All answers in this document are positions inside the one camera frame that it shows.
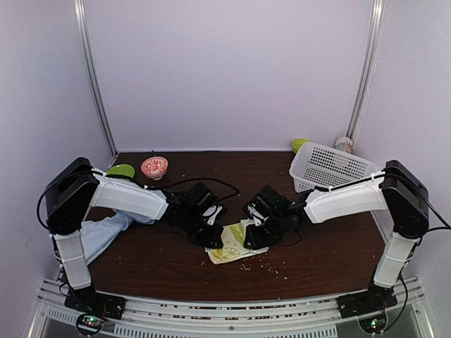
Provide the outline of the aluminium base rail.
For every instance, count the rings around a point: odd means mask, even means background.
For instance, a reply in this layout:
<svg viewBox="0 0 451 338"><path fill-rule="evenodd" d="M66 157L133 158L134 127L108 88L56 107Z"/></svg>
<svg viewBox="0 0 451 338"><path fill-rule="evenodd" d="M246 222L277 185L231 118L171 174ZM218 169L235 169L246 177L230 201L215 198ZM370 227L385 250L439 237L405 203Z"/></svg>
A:
<svg viewBox="0 0 451 338"><path fill-rule="evenodd" d="M436 337L415 277L395 285L396 306L344 318L338 295L252 302L170 301L125 296L122 316L97 337L370 337L374 318L387 317L382 337Z"/></svg>

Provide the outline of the light blue towel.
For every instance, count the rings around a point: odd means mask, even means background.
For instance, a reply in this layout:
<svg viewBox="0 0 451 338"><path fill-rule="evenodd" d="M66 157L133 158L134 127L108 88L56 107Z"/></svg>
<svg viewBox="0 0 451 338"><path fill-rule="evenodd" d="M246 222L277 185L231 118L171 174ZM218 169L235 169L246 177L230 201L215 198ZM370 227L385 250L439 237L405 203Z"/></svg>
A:
<svg viewBox="0 0 451 338"><path fill-rule="evenodd" d="M96 260L114 241L118 234L125 231L134 222L127 213L117 212L103 220L82 222L81 240L85 260L89 265Z"/></svg>

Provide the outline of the green white patterned towel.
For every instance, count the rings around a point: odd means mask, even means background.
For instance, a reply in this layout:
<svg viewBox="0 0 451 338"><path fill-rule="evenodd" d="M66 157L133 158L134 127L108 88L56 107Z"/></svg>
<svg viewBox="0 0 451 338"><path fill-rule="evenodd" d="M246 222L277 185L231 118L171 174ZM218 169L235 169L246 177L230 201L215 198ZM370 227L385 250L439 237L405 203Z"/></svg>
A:
<svg viewBox="0 0 451 338"><path fill-rule="evenodd" d="M230 263L250 256L266 253L269 248L246 249L243 244L245 240L246 228L253 225L254 221L250 219L241 220L239 223L226 225L221 234L223 247L221 249L205 248L210 261L214 265Z"/></svg>

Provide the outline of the right aluminium frame post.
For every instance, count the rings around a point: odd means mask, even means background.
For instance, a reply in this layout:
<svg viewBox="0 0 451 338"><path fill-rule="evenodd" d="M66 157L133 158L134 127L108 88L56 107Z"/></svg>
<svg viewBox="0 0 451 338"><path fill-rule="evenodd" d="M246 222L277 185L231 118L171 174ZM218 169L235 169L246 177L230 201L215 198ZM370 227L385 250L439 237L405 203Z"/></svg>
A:
<svg viewBox="0 0 451 338"><path fill-rule="evenodd" d="M355 96L350 121L348 124L346 137L352 141L352 148L357 144L357 138L362 126L364 113L366 110L367 99L369 96L369 85L371 77L376 69L378 50L381 43L383 29L383 14L385 10L385 1L373 1L371 19L369 24L369 33L366 43L366 51L360 75L359 85Z"/></svg>

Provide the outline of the green plate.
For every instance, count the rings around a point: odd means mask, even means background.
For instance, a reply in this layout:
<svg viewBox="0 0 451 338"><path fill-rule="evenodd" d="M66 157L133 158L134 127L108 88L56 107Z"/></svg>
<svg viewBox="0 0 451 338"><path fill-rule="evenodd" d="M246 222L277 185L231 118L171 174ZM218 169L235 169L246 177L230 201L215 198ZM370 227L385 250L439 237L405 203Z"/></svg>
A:
<svg viewBox="0 0 451 338"><path fill-rule="evenodd" d="M109 168L106 171L106 174L133 179L135 177L135 169L129 164L118 164Z"/></svg>

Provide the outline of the red white patterned bowl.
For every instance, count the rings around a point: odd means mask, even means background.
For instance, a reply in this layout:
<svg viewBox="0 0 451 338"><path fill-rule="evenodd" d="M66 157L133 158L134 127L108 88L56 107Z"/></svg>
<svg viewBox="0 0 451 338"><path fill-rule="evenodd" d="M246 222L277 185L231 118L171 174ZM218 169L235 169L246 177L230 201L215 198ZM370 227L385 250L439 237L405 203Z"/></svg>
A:
<svg viewBox="0 0 451 338"><path fill-rule="evenodd" d="M161 156L153 156L142 162L142 173L151 180L160 180L168 170L168 160Z"/></svg>

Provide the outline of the white perforated plastic basket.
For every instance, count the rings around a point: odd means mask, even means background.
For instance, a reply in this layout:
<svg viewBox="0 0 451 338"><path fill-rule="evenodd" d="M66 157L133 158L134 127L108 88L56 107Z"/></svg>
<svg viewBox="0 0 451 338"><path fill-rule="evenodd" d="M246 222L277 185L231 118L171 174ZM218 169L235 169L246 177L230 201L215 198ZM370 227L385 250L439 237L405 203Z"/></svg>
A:
<svg viewBox="0 0 451 338"><path fill-rule="evenodd" d="M289 174L297 193L319 187L335 187L377 172L378 166L364 158L321 144L306 142L290 164Z"/></svg>

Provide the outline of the green bowl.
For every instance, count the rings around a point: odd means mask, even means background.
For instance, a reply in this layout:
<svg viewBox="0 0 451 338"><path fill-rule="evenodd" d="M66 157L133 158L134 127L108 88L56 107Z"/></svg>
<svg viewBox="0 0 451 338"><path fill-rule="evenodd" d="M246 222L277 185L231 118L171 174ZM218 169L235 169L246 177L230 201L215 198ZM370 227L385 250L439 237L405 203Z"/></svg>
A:
<svg viewBox="0 0 451 338"><path fill-rule="evenodd" d="M292 140L292 151L294 154L296 154L299 149L302 147L303 144L310 142L309 139L305 139L305 138L298 138L298 139L294 139Z"/></svg>

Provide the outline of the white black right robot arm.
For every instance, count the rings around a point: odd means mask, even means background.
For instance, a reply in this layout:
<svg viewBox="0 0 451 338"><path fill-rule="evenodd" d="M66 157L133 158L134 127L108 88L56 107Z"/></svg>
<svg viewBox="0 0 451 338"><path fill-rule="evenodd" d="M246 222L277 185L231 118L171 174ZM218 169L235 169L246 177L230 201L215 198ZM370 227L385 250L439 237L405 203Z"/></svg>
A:
<svg viewBox="0 0 451 338"><path fill-rule="evenodd" d="M244 246L262 249L279 243L289 231L349 215L387 212L393 229L367 289L336 300L341 318L382 312L397 305L395 283L429 229L427 203L427 188L396 160L367 177L336 187L308 189L293 200L265 185L244 207L253 220L246 227Z"/></svg>

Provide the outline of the beige cup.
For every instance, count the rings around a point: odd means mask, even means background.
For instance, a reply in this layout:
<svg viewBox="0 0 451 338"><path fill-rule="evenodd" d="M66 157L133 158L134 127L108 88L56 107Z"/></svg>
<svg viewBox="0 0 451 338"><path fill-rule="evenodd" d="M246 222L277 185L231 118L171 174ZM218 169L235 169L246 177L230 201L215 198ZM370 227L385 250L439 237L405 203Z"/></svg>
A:
<svg viewBox="0 0 451 338"><path fill-rule="evenodd" d="M353 152L354 142L349 137L338 137L335 140L335 149L344 151L348 154Z"/></svg>

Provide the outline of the aluminium frame post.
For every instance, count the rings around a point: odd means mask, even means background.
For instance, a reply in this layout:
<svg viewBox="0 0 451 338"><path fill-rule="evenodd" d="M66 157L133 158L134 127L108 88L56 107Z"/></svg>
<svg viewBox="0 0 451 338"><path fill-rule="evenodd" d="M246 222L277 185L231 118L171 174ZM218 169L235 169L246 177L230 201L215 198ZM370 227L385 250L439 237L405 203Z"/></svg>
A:
<svg viewBox="0 0 451 338"><path fill-rule="evenodd" d="M348 124L346 137L352 141L352 148L357 144L357 138L362 126L364 113L366 110L367 99L369 96L369 85L371 77L376 69L378 50L381 43L383 29L383 14L385 10L385 1L373 1L371 19L369 24L369 33L366 43L366 51L360 75L359 85L355 96L350 121Z"/></svg>
<svg viewBox="0 0 451 338"><path fill-rule="evenodd" d="M85 58L85 66L87 69L87 76L89 82L89 88L92 93L92 97L94 100L94 106L96 108L97 116L99 118L99 123L101 126L101 130L106 139L106 143L108 145L109 151L112 156L116 156L118 154L116 144L113 140L113 135L111 131L111 127L106 115L106 111L104 108L104 102L101 95L101 89L99 86L99 80L97 77L97 72L94 63L94 56L92 53L91 41L89 38L89 30L87 24L87 17L85 11L85 1L83 0L74 0L74 11L75 11L75 19L78 25L78 32L80 36L81 46Z"/></svg>

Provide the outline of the left aluminium frame post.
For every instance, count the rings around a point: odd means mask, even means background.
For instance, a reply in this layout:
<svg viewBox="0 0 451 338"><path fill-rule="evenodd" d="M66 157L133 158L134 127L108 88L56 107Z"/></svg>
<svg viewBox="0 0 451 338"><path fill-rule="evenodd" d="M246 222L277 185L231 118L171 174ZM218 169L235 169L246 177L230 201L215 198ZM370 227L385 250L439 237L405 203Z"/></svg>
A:
<svg viewBox="0 0 451 338"><path fill-rule="evenodd" d="M89 82L89 88L92 93L92 97L94 100L94 106L96 108L97 116L99 118L99 123L101 126L101 130L106 139L106 143L108 145L109 151L112 156L116 156L118 154L116 144L113 140L113 135L111 131L111 127L106 115L106 111L104 108L104 102L101 95L101 89L99 86L99 80L97 77L97 72L94 63L94 56L92 53L91 41L89 38L89 30L87 24L87 17L85 11L85 1L83 0L74 0L74 11L75 11L75 19L78 25L78 32L80 36L81 46L85 58L85 66L87 69L87 76Z"/></svg>

